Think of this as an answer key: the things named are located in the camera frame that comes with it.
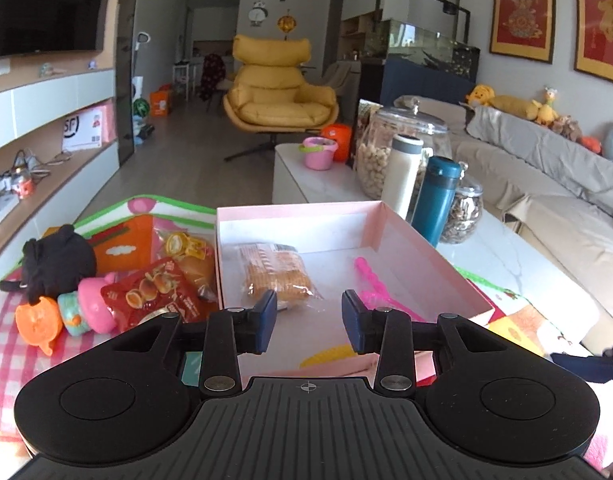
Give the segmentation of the wooden wall shelf unit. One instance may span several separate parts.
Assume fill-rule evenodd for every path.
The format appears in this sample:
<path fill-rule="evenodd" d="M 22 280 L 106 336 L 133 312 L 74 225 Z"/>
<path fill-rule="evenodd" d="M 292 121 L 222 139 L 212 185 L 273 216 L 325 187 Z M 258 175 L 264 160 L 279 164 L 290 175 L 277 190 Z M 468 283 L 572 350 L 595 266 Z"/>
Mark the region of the wooden wall shelf unit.
<path fill-rule="evenodd" d="M 108 1 L 104 49 L 95 55 L 38 54 L 11 61 L 4 81 L 18 86 L 0 92 L 0 172 L 20 150 L 41 162 L 56 159 L 62 151 L 64 118 L 116 97 L 120 10 L 120 0 Z M 27 240 L 73 222 L 118 169 L 116 141 L 51 166 L 31 197 L 0 225 L 0 280 L 17 264 Z"/>

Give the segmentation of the yellow corn toy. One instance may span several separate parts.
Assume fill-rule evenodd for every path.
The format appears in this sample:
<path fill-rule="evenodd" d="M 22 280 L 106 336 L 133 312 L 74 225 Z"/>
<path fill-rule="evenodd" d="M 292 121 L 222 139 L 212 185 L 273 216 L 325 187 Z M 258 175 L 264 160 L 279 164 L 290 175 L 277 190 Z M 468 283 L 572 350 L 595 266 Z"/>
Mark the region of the yellow corn toy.
<path fill-rule="evenodd" d="M 317 352 L 300 363 L 301 368 L 350 359 L 357 354 L 349 344 L 339 344 L 326 350 Z"/>

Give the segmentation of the white thermos bottle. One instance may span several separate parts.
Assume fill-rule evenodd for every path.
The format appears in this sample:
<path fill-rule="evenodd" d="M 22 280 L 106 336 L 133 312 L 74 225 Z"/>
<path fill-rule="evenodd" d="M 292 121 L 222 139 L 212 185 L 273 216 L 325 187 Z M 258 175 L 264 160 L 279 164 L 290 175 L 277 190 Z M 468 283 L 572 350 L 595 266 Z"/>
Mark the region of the white thermos bottle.
<path fill-rule="evenodd" d="M 415 136 L 392 138 L 381 200 L 402 219 L 410 209 L 424 142 Z"/>

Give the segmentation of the yellow plush bear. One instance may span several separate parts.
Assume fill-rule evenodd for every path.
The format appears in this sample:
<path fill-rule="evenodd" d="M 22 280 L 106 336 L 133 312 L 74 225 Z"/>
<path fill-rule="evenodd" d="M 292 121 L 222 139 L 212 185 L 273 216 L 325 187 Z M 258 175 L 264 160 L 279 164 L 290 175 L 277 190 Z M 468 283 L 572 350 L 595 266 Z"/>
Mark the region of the yellow plush bear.
<path fill-rule="evenodd" d="M 496 94 L 494 89 L 486 84 L 477 84 L 465 96 L 465 101 L 471 107 L 489 106 L 509 115 L 530 120 L 531 122 L 538 118 L 539 108 L 532 101 L 516 98 L 515 96 Z"/>

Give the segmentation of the pink plastic stick toy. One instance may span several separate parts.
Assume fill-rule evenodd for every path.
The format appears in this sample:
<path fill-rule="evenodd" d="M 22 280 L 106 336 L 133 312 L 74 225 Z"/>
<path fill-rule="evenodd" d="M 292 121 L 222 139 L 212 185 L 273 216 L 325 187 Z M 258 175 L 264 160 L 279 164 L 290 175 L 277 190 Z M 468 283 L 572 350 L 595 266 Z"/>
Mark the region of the pink plastic stick toy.
<path fill-rule="evenodd" d="M 390 295 L 386 284 L 378 278 L 373 268 L 364 257 L 357 257 L 354 260 L 354 269 L 360 284 L 360 291 L 357 293 L 360 299 L 369 310 L 398 310 L 406 313 L 414 322 L 424 322 L 424 319 L 415 311 L 410 309 Z"/>

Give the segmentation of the glass fish tank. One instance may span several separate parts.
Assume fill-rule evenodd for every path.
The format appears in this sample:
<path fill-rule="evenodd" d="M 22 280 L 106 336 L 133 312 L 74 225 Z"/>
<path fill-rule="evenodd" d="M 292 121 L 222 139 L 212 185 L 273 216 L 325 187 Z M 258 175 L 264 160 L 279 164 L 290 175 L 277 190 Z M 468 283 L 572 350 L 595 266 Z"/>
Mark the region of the glass fish tank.
<path fill-rule="evenodd" d="M 366 35 L 360 96 L 391 105 L 400 96 L 457 104 L 476 87 L 480 50 L 395 20 Z"/>

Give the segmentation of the grey sofa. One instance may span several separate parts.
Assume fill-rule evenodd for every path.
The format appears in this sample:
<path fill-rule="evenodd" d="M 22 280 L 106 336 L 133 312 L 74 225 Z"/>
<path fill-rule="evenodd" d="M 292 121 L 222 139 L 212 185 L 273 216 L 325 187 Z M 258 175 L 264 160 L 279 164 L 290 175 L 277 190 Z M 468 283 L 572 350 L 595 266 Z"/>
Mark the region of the grey sofa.
<path fill-rule="evenodd" d="M 485 207 L 584 291 L 581 330 L 594 353 L 613 346 L 613 163 L 548 128 L 494 107 L 400 96 L 447 123 L 453 155 L 483 186 Z"/>

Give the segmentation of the white SF envelope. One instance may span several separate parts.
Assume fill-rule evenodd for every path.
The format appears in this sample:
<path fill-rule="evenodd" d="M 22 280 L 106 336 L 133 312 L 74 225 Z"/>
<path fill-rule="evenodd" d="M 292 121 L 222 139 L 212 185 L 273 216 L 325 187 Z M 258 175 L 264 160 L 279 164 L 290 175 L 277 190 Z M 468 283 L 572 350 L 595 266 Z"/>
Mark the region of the white SF envelope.
<path fill-rule="evenodd" d="M 96 150 L 110 140 L 109 107 L 99 105 L 80 110 L 62 121 L 62 150 Z"/>

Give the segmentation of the pink toy bucket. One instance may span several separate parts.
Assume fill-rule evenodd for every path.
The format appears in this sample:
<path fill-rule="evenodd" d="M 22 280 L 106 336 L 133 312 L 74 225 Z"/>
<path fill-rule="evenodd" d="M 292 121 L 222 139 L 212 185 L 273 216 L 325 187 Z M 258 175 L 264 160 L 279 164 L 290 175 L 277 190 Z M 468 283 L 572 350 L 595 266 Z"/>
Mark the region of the pink toy bucket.
<path fill-rule="evenodd" d="M 299 151 L 304 155 L 304 166 L 315 171 L 331 169 L 337 150 L 338 143 L 323 136 L 310 136 L 299 146 Z"/>

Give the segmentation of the orange bag on floor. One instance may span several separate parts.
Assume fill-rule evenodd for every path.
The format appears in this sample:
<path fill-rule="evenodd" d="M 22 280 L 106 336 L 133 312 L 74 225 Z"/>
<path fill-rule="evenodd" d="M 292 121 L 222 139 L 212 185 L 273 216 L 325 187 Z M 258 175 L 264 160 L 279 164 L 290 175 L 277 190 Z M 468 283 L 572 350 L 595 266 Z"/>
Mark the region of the orange bag on floor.
<path fill-rule="evenodd" d="M 150 115 L 154 117 L 169 116 L 173 108 L 173 92 L 165 87 L 151 92 L 149 96 Z"/>

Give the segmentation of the orange pumpkin toy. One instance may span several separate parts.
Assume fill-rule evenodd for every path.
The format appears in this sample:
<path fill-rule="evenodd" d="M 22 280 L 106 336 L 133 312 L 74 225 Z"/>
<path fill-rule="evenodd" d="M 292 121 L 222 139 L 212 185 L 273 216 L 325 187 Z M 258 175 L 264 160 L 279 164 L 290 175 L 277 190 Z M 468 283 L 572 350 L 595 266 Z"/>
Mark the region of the orange pumpkin toy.
<path fill-rule="evenodd" d="M 56 300 L 41 296 L 37 304 L 19 304 L 15 322 L 26 344 L 39 348 L 45 356 L 52 356 L 55 341 L 64 328 Z"/>

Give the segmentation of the white power strip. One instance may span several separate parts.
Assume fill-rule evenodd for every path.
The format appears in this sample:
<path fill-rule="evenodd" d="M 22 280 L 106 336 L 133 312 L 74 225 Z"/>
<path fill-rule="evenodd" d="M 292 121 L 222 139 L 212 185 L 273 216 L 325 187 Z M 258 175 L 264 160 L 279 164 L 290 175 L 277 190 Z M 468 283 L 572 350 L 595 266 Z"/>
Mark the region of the white power strip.
<path fill-rule="evenodd" d="M 15 193 L 0 196 L 0 225 L 19 204 L 19 197 Z"/>

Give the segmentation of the red snack bag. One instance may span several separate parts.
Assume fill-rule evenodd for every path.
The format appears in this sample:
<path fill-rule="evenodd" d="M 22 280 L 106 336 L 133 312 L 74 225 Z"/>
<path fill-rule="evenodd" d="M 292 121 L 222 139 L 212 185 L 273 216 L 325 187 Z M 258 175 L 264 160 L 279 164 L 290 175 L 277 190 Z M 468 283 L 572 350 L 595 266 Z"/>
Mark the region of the red snack bag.
<path fill-rule="evenodd" d="M 101 293 L 121 332 L 162 313 L 178 314 L 184 323 L 206 321 L 213 308 L 170 257 L 104 286 Z"/>

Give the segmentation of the yellow plush duck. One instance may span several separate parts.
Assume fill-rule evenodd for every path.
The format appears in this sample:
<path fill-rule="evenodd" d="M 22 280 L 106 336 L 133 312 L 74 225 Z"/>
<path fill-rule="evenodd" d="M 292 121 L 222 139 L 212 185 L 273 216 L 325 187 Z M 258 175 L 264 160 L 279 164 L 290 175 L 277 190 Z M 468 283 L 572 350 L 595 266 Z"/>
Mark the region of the yellow plush duck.
<path fill-rule="evenodd" d="M 533 104 L 538 107 L 538 115 L 535 117 L 535 122 L 537 124 L 549 128 L 551 125 L 553 125 L 553 122 L 559 118 L 559 115 L 553 109 L 556 97 L 557 90 L 555 88 L 545 87 L 544 102 L 533 102 Z"/>

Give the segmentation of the pink and teal toy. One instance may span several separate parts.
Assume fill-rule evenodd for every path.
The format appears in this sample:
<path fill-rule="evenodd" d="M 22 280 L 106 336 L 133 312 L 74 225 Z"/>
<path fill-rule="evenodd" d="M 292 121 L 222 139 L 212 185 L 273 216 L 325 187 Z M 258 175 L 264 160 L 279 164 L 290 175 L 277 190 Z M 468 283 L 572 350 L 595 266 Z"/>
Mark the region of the pink and teal toy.
<path fill-rule="evenodd" d="M 101 278 L 83 278 L 75 292 L 66 292 L 58 297 L 61 319 L 71 336 L 82 336 L 88 332 L 106 335 L 116 329 L 116 321 L 101 289 L 113 284 L 117 277 L 116 273 L 108 273 Z"/>

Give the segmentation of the black plush toy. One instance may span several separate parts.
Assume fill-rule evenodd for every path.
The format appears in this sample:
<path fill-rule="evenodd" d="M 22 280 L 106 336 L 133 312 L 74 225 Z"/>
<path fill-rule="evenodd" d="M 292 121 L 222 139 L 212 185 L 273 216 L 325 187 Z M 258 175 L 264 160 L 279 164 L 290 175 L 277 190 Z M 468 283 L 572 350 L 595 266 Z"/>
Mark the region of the black plush toy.
<path fill-rule="evenodd" d="M 49 236 L 31 238 L 23 245 L 21 278 L 0 281 L 0 291 L 21 292 L 34 306 L 42 297 L 57 299 L 74 292 L 80 281 L 96 274 L 93 247 L 72 224 L 64 224 Z"/>

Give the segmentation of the packaged waffle biscuit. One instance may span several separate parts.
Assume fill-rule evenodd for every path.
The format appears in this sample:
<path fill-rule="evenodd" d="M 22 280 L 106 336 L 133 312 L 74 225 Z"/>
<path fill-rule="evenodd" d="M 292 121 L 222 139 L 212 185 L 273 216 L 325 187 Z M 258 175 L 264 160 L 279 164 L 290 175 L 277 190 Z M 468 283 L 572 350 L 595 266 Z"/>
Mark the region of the packaged waffle biscuit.
<path fill-rule="evenodd" d="M 310 300 L 320 298 L 296 248 L 248 243 L 237 246 L 237 256 L 244 269 L 244 298 L 249 304 L 268 290 L 275 292 L 279 310 L 306 307 Z"/>

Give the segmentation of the orange plastic container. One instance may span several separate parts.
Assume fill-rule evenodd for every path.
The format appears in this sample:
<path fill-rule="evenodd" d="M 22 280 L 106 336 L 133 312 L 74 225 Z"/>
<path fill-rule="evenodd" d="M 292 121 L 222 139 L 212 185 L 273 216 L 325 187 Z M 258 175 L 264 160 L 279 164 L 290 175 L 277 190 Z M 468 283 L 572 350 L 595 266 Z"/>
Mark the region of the orange plastic container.
<path fill-rule="evenodd" d="M 352 128 L 345 124 L 331 124 L 322 129 L 322 136 L 337 143 L 334 160 L 344 164 L 350 154 Z"/>

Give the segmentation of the panda wall clock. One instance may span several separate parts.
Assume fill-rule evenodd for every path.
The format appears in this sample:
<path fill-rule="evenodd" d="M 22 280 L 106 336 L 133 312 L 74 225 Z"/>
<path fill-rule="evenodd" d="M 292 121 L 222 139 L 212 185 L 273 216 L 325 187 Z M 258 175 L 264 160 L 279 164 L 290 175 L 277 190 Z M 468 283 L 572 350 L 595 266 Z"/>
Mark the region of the panda wall clock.
<path fill-rule="evenodd" d="M 251 27 L 261 27 L 268 18 L 268 11 L 264 1 L 256 1 L 248 13 Z"/>

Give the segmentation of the small glass seed jar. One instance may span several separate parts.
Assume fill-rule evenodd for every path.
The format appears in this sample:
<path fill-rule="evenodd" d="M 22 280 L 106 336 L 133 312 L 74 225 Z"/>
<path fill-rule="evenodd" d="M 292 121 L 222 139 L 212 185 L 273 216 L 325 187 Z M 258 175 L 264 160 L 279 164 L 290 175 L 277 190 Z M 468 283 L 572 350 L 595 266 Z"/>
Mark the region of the small glass seed jar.
<path fill-rule="evenodd" d="M 442 243 L 447 244 L 461 244 L 471 237 L 485 210 L 481 183 L 468 174 L 467 162 L 459 162 L 459 166 L 461 177 L 440 238 Z"/>

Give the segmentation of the yellow lounge chair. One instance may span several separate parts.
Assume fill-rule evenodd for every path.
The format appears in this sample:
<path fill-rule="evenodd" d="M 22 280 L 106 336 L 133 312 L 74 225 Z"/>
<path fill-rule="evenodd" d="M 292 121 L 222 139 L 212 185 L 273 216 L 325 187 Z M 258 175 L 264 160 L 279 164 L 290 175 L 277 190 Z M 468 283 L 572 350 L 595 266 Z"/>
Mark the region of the yellow lounge chair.
<path fill-rule="evenodd" d="M 225 113 L 239 130 L 266 134 L 270 140 L 229 155 L 226 162 L 273 151 L 281 134 L 320 132 L 337 120 L 335 90 L 310 84 L 302 74 L 311 52 L 306 39 L 235 36 L 233 55 L 240 67 L 223 98 Z"/>

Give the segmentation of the teal thermos bottle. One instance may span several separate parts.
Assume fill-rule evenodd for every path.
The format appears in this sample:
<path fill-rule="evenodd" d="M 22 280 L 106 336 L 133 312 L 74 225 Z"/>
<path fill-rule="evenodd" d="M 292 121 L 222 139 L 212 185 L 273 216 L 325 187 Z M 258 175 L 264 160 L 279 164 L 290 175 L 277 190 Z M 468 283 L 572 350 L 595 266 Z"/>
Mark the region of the teal thermos bottle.
<path fill-rule="evenodd" d="M 447 222 L 461 173 L 461 166 L 452 159 L 433 156 L 428 160 L 412 226 L 433 247 L 438 245 Z"/>

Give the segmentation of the pink cardboard box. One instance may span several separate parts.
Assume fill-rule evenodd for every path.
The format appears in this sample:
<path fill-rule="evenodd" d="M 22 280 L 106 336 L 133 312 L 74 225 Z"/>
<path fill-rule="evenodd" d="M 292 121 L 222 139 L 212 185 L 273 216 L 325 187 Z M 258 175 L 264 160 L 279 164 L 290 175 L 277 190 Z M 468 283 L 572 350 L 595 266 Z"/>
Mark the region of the pink cardboard box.
<path fill-rule="evenodd" d="M 391 297 L 428 322 L 441 313 L 455 313 L 485 325 L 494 312 L 436 248 L 380 202 L 220 208 L 215 247 L 225 307 L 249 304 L 239 249 L 253 243 L 296 249 L 316 295 L 279 312 L 265 353 L 240 356 L 244 379 L 328 372 L 328 365 L 305 367 L 303 363 L 348 344 L 341 296 L 347 289 L 361 292 L 365 288 L 354 269 L 359 257 L 367 260 Z"/>

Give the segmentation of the large glass nut jar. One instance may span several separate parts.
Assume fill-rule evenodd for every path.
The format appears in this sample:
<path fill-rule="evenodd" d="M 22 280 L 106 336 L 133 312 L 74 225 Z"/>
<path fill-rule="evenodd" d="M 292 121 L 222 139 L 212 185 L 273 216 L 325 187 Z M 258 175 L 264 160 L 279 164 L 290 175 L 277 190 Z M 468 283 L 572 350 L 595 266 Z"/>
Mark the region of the large glass nut jar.
<path fill-rule="evenodd" d="M 417 96 L 402 96 L 393 106 L 360 100 L 357 109 L 357 149 L 354 170 L 364 193 L 379 200 L 383 192 L 392 140 L 397 134 L 423 141 L 421 166 L 414 194 L 423 180 L 428 159 L 433 155 L 452 158 L 449 126 L 443 119 L 424 112 Z"/>

